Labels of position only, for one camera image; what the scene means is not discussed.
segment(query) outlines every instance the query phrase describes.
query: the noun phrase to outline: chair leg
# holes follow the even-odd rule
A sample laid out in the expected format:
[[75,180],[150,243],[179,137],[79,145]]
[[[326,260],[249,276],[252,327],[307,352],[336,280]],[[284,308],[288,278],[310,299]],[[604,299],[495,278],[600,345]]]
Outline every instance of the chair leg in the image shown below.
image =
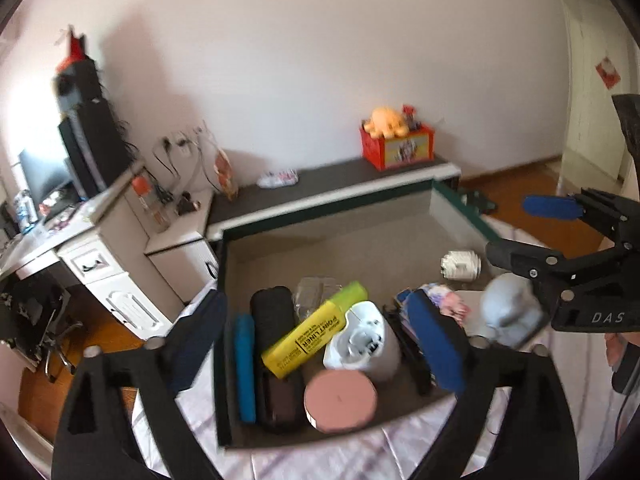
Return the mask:
[[73,365],[71,361],[69,361],[69,359],[66,358],[65,353],[62,351],[61,344],[69,335],[69,333],[73,332],[73,330],[76,330],[78,328],[84,328],[84,324],[82,324],[81,321],[76,321],[72,323],[71,325],[66,327],[62,332],[57,334],[55,337],[50,338],[49,342],[47,342],[47,344],[45,345],[45,348],[47,349],[47,360],[45,361],[44,373],[47,376],[47,379],[49,380],[50,383],[56,382],[56,379],[57,379],[57,377],[49,373],[51,356],[53,355],[54,352],[60,358],[65,368],[69,370],[69,373],[71,375],[76,373],[76,367]]
[[47,348],[47,359],[46,361],[44,361],[44,374],[47,376],[47,379],[49,380],[50,383],[55,383],[57,377],[54,377],[49,373],[49,365],[51,363],[51,354],[52,354],[51,348]]
[[66,338],[67,335],[69,335],[69,333],[73,332],[73,330],[76,330],[78,328],[84,328],[84,324],[82,323],[82,321],[76,321],[75,323],[66,327],[62,332],[60,332],[56,336],[56,341],[60,341],[60,342],[64,341],[64,339]]
[[71,361],[66,358],[66,356],[65,356],[64,352],[62,351],[62,348],[60,347],[60,345],[56,342],[56,343],[54,343],[53,348],[56,351],[56,354],[58,354],[58,357],[60,358],[60,360],[62,361],[62,364],[65,365],[65,367],[73,375],[73,372],[76,371],[76,367],[73,366]]

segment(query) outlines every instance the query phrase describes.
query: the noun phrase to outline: orange plush toy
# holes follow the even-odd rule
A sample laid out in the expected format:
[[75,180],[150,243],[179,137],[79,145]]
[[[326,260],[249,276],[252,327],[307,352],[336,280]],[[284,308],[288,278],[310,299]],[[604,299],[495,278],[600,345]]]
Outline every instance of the orange plush toy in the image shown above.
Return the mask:
[[395,136],[406,137],[409,134],[409,127],[406,125],[404,117],[393,108],[380,107],[371,113],[371,118],[362,127],[372,139],[393,139]]

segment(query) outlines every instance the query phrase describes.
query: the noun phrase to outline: red sticker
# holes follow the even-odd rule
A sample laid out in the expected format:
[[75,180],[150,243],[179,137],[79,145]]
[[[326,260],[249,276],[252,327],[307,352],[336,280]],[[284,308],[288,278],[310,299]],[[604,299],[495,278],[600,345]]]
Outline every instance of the red sticker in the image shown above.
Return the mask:
[[611,90],[620,82],[620,74],[618,73],[618,70],[616,70],[616,67],[613,66],[609,57],[603,59],[596,67],[596,70],[598,71],[598,74],[600,74],[600,77],[608,90]]

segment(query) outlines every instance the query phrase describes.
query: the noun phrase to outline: pink round container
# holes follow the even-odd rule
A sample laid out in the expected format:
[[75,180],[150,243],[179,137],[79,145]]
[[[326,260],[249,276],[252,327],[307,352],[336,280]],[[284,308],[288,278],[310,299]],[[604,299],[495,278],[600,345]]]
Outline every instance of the pink round container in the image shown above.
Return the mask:
[[305,389],[306,418],[322,433],[341,433],[366,425],[377,403],[373,384],[356,370],[324,370]]

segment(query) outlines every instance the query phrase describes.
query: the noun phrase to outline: desk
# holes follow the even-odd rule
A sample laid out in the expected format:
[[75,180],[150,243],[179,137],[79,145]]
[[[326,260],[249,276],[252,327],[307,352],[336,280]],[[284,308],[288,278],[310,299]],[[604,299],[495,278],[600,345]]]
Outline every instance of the desk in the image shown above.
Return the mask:
[[[36,226],[27,234],[18,235],[17,242],[10,245],[0,258],[0,280],[5,279],[23,267],[28,267],[26,272],[21,273],[21,275],[20,273],[18,274],[20,279],[23,280],[38,272],[38,270],[45,269],[59,261],[59,258],[52,250],[96,227],[106,211],[124,192],[133,176],[138,174],[141,169],[142,163],[135,163],[109,189],[84,202],[64,229],[57,232],[47,232],[42,226]],[[30,266],[38,258],[43,258],[42,264],[44,266],[40,266],[39,269],[31,272],[31,269],[39,266]]]
[[13,273],[23,280],[59,263],[70,271],[69,280],[73,274],[140,339],[164,335],[184,304],[144,254],[149,236],[129,185],[142,167],[135,163],[109,189],[81,204],[62,230],[38,225],[21,236],[0,258],[0,280]]
[[337,200],[425,180],[456,184],[462,170],[439,156],[395,170],[378,171],[364,158],[354,158],[315,170],[300,171],[295,186],[261,189],[243,187],[234,202],[218,200],[209,215],[207,239],[220,240],[225,229],[309,209]]

